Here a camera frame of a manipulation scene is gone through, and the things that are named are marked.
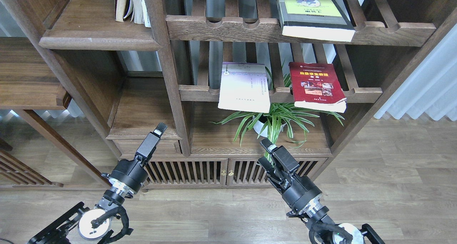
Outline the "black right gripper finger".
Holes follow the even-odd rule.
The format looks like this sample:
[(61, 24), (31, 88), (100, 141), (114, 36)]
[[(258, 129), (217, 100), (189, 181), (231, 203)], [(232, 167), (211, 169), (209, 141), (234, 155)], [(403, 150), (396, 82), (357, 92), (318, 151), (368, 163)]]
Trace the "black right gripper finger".
[(277, 147), (267, 138), (261, 140), (261, 146), (274, 158), (281, 168), (289, 174), (295, 173), (299, 164), (284, 146)]
[(268, 161), (267, 158), (261, 157), (258, 159), (260, 165), (264, 168), (267, 172), (267, 176), (269, 180), (274, 182), (282, 182), (282, 175), (281, 173), (273, 166), (271, 162)]

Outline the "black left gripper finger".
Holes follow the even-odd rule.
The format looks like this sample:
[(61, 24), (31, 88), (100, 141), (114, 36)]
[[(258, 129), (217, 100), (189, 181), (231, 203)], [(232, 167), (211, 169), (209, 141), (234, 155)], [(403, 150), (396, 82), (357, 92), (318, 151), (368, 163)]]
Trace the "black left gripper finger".
[(136, 151), (136, 160), (141, 162), (141, 166), (145, 166), (150, 158), (152, 157), (153, 153), (155, 152), (158, 143), (161, 140), (162, 135), (165, 133), (167, 129), (167, 125), (161, 122), (155, 128), (153, 132), (150, 132), (146, 138), (143, 140), (141, 145)]

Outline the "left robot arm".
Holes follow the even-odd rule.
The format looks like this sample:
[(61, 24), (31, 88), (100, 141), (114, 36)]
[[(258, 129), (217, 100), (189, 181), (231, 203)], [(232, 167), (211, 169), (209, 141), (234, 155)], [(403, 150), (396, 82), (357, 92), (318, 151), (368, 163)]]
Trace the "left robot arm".
[(111, 183), (101, 200), (94, 208), (86, 208), (79, 202), (68, 210), (28, 242), (30, 244), (68, 244), (67, 235), (74, 227), (78, 228), (79, 235), (89, 241), (97, 240), (100, 244), (116, 242), (133, 231), (129, 226), (129, 218), (123, 203), (132, 198), (144, 186), (147, 171), (144, 166), (151, 156), (167, 125), (158, 124), (150, 132), (137, 149), (134, 159), (119, 161), (111, 173), (103, 173)]

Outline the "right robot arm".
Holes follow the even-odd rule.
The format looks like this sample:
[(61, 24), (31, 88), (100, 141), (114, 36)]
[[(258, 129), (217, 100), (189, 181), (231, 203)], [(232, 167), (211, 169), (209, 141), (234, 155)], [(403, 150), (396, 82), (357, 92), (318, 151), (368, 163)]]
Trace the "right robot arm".
[(312, 244), (363, 244), (365, 238), (372, 244), (382, 244), (382, 238), (369, 225), (361, 229), (349, 223), (336, 224), (328, 216), (328, 208), (320, 203), (321, 190), (307, 176), (299, 176), (299, 164), (284, 146), (277, 147), (267, 138), (261, 146), (271, 161), (261, 157), (258, 162), (265, 169), (272, 186), (281, 194), (290, 212), (288, 217), (300, 218), (307, 226)]

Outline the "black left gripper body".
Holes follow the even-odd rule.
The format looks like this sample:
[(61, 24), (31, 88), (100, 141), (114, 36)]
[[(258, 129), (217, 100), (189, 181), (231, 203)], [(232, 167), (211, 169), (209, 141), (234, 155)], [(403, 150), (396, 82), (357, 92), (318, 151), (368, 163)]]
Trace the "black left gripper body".
[(118, 162), (112, 173), (102, 173), (112, 184), (110, 190), (105, 191), (106, 198), (132, 198), (144, 185), (147, 172), (144, 166), (150, 161), (150, 157), (135, 155), (132, 161), (122, 159)]

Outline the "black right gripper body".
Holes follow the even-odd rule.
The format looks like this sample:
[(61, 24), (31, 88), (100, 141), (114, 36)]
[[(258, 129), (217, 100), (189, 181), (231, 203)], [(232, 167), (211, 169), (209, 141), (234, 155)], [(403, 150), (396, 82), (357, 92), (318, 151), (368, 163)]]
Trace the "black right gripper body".
[(291, 211), (287, 216), (314, 216), (323, 208), (321, 190), (307, 176), (270, 168), (267, 177)]

